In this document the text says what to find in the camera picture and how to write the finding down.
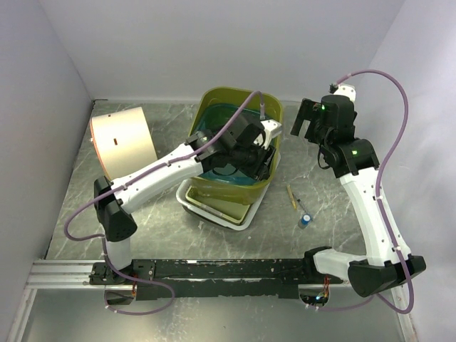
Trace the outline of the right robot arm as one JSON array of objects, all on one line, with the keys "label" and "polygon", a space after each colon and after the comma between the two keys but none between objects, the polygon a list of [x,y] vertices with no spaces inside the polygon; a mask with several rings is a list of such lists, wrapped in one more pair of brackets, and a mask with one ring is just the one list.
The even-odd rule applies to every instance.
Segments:
[{"label": "right robot arm", "polygon": [[363,256],[319,247],[306,252],[311,257],[302,266],[310,283],[327,274],[350,282],[354,291],[368,297],[403,285],[405,276],[416,277],[426,269],[423,256],[414,256],[392,217],[382,187],[375,184],[380,163],[374,147],[355,136],[357,113],[344,95],[325,95],[321,101],[303,99],[291,129],[299,135],[309,122],[305,138],[318,146],[318,156],[333,170],[355,210],[366,253]]}]

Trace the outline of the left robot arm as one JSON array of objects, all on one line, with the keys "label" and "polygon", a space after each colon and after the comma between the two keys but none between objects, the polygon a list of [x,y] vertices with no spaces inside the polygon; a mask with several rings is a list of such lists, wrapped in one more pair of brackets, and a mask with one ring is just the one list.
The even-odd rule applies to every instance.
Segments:
[{"label": "left robot arm", "polygon": [[124,177],[94,182],[95,211],[104,229],[107,275],[125,284],[133,275],[130,238],[138,226],[133,212],[151,197],[189,178],[231,165],[256,181],[270,177],[273,145],[281,123],[240,113],[225,126],[197,130],[168,155]]}]

